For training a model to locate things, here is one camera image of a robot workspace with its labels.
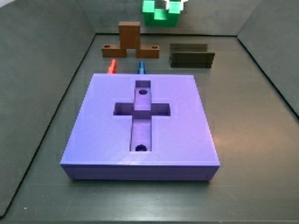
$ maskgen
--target cross-shaped slot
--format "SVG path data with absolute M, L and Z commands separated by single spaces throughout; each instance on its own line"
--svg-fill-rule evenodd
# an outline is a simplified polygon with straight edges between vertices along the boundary
M 153 116 L 170 116 L 170 103 L 153 103 L 151 81 L 135 82 L 135 102 L 118 102 L 114 116 L 133 116 L 131 151 L 153 151 Z

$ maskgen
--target brown block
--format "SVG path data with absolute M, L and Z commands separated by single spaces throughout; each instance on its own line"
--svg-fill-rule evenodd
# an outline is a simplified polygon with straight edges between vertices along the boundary
M 135 50 L 139 59 L 159 59 L 159 45 L 142 45 L 139 50 Z
M 139 49 L 141 22 L 119 22 L 119 41 L 122 49 Z
M 126 58 L 127 50 L 121 49 L 121 45 L 103 45 L 103 58 Z

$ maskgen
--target purple box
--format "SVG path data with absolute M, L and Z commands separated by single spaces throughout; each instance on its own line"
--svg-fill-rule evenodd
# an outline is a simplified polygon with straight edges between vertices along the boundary
M 221 161 L 193 75 L 94 74 L 61 165 L 73 179 L 211 180 Z

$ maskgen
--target hole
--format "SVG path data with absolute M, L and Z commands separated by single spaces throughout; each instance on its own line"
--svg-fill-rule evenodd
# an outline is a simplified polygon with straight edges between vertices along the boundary
M 145 89 L 139 90 L 139 94 L 141 95 L 146 95 L 147 94 L 147 91 Z
M 137 147 L 135 147 L 135 151 L 147 151 L 147 148 L 145 145 L 139 144 Z

